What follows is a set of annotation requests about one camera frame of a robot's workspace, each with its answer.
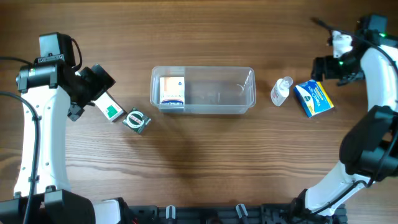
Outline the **blue yellow VapoDrops box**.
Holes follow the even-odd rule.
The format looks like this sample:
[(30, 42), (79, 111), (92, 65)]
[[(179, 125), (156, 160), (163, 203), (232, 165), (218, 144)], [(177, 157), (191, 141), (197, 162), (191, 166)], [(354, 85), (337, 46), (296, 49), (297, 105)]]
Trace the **blue yellow VapoDrops box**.
[(334, 108), (322, 84), (315, 80), (295, 85), (294, 93), (309, 118)]

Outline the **Hansaplast plaster box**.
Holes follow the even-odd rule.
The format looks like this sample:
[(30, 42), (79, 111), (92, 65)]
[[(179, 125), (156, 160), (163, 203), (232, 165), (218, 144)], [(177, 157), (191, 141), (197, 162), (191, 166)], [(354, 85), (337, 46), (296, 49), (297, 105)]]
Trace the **Hansaplast plaster box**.
[(162, 105), (184, 105), (184, 77), (160, 77), (159, 98)]

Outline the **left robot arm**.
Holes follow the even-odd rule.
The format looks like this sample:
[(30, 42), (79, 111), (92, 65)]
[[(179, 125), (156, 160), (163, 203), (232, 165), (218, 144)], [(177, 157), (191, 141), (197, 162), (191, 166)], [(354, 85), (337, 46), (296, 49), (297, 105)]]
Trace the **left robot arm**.
[(76, 71), (72, 62), (39, 58), (17, 76), (24, 137), (14, 198), (1, 202), (1, 223), (122, 223), (128, 208), (120, 198), (93, 203), (70, 190), (65, 162), (66, 121), (115, 83), (94, 65)]

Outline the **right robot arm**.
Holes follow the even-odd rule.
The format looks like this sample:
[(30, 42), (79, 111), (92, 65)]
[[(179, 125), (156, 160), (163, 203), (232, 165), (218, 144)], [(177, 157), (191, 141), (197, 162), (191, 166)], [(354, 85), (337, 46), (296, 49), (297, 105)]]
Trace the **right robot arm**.
[(283, 211), (290, 223), (342, 223), (346, 200), (397, 176), (397, 37), (383, 28), (328, 31), (333, 55), (316, 58), (311, 80), (294, 92), (306, 114), (314, 116), (331, 107), (321, 81), (337, 79), (345, 85), (365, 80), (368, 112), (343, 138), (334, 168)]

